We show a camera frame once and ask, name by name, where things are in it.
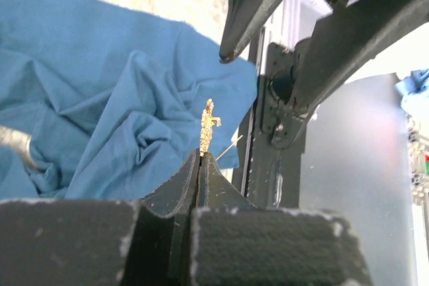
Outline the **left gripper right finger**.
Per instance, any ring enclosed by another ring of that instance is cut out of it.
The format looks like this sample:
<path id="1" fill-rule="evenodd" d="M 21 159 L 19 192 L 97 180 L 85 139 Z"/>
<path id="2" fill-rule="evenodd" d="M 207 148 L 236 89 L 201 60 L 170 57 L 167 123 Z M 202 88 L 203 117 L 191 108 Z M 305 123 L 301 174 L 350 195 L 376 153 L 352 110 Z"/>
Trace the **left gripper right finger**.
<path id="1" fill-rule="evenodd" d="M 191 216 L 192 285 L 370 285 L 361 243 L 330 210 L 259 209 L 200 161 Z"/>

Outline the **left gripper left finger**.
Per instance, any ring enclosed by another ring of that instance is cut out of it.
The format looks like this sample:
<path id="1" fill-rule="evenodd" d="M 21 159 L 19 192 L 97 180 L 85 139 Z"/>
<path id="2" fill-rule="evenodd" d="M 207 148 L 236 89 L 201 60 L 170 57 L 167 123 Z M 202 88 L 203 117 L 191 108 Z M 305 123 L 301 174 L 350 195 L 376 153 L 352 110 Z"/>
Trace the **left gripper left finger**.
<path id="1" fill-rule="evenodd" d="M 2 285 L 188 285 L 200 158 L 136 200 L 1 202 Z"/>

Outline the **gold flower brooch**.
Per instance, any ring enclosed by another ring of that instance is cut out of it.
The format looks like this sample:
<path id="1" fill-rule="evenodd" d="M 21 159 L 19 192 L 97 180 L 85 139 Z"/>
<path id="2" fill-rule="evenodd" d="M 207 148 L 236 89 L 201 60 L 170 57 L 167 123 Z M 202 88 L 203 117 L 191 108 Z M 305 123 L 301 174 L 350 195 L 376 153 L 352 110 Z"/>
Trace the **gold flower brooch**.
<path id="1" fill-rule="evenodd" d="M 201 116 L 201 130 L 200 130 L 200 157 L 204 157 L 204 154 L 208 152 L 210 142 L 213 134 L 213 127 L 221 126 L 221 118 L 214 117 L 212 115 L 214 109 L 214 102 L 210 98 L 206 102 L 206 106 L 202 111 Z"/>

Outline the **dark blue t-shirt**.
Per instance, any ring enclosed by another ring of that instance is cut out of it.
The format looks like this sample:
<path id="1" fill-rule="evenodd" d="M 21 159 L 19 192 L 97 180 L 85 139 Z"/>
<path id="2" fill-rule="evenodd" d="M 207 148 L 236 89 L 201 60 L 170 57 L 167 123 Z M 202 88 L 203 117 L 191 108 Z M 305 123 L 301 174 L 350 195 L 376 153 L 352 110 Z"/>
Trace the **dark blue t-shirt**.
<path id="1" fill-rule="evenodd" d="M 228 146 L 256 97 L 255 66 L 221 64 L 189 25 L 97 0 L 1 0 L 1 124 L 30 135 L 35 169 L 1 148 L 1 197 L 140 198 L 199 145 L 208 100 Z"/>

